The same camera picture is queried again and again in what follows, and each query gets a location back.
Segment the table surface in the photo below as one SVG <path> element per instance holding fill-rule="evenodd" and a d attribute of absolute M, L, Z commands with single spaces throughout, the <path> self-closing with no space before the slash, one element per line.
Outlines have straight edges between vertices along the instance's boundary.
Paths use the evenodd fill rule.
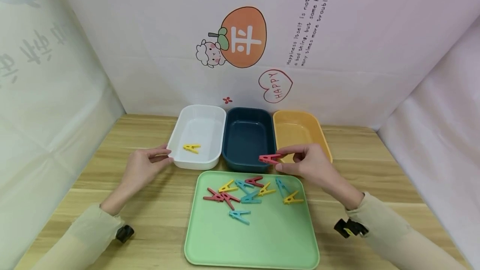
<path fill-rule="evenodd" d="M 92 203 L 100 203 L 120 181 L 129 154 L 167 143 L 175 117 L 123 115 L 105 137 L 80 177 L 57 207 L 16 269 L 30 269 Z M 355 187 L 370 192 L 414 229 L 467 266 L 447 233 L 372 129 L 323 126 L 334 165 Z M 215 170 L 226 169 L 220 159 Z M 196 170 L 174 165 L 138 193 L 121 212 L 135 229 L 125 244 L 114 240 L 89 269 L 220 269 L 189 264 L 183 246 L 195 191 Z M 317 269 L 396 269 L 361 238 L 344 239 L 333 226 L 346 219 L 341 204 L 303 181 L 320 250 Z"/>

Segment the right hand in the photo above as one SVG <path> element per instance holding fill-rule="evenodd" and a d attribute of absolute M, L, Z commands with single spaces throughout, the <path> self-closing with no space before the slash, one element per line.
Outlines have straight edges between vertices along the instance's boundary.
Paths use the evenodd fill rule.
<path fill-rule="evenodd" d="M 330 187 L 340 177 L 319 144 L 287 146 L 277 150 L 277 153 L 282 155 L 293 153 L 294 163 L 279 163 L 275 166 L 275 170 L 301 176 L 320 188 Z"/>

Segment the dark blue plastic bin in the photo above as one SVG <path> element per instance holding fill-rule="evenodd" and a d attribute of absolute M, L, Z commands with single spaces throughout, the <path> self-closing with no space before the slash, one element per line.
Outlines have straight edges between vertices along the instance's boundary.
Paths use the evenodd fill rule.
<path fill-rule="evenodd" d="M 258 157 L 277 151 L 272 116 L 265 110 L 237 107 L 227 113 L 222 155 L 228 168 L 265 173 L 269 164 Z"/>

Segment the green plastic tray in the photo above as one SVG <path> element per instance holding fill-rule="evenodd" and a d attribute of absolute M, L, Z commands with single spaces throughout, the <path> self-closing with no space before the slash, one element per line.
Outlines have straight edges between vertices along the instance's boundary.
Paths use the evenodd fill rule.
<path fill-rule="evenodd" d="M 250 225 L 230 217 L 228 213 L 231 209 L 227 203 L 203 200 L 203 196 L 212 195 L 207 188 L 217 192 L 231 179 L 244 181 L 255 176 L 258 174 L 207 171 L 198 177 L 185 241 L 185 257 L 194 265 L 315 269 L 320 254 L 305 191 L 296 177 L 263 175 L 258 182 L 264 185 L 270 182 L 268 189 L 277 190 L 275 193 L 258 197 L 262 200 L 259 204 L 232 201 L 235 210 L 252 212 L 243 215 Z M 291 192 L 299 191 L 295 199 L 305 201 L 283 204 L 275 184 L 276 177 L 280 177 Z M 238 199 L 245 195 L 241 189 L 230 194 Z"/>

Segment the white fabric panel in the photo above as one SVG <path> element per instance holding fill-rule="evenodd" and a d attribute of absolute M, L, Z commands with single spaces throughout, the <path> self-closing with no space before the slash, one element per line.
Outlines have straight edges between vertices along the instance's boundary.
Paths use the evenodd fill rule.
<path fill-rule="evenodd" d="M 13 269 L 124 111 L 63 0 L 0 13 L 0 269 Z"/>
<path fill-rule="evenodd" d="M 480 0 L 69 1 L 129 113 L 178 115 L 191 103 L 302 109 L 323 123 L 373 128 L 380 127 L 480 12 Z M 263 20 L 255 18 L 258 12 L 241 10 L 227 17 L 249 6 L 263 16 L 266 34 L 261 33 Z M 225 18 L 230 46 L 221 51 L 214 46 L 208 53 L 227 61 L 217 65 L 211 55 L 210 68 L 201 62 L 202 40 L 214 44 L 217 37 L 208 33 L 217 33 Z M 262 45 L 251 45 L 247 55 L 245 44 L 232 46 L 231 32 L 238 26 L 236 36 L 242 38 L 242 30 L 247 37 L 249 25 L 252 39 Z M 271 69 L 284 75 L 279 74 L 281 84 L 263 85 L 271 89 L 264 94 L 259 78 Z M 279 93 L 281 100 L 275 97 Z M 232 100 L 228 105 L 226 97 Z"/>
<path fill-rule="evenodd" d="M 379 135 L 474 269 L 480 269 L 480 18 Z"/>

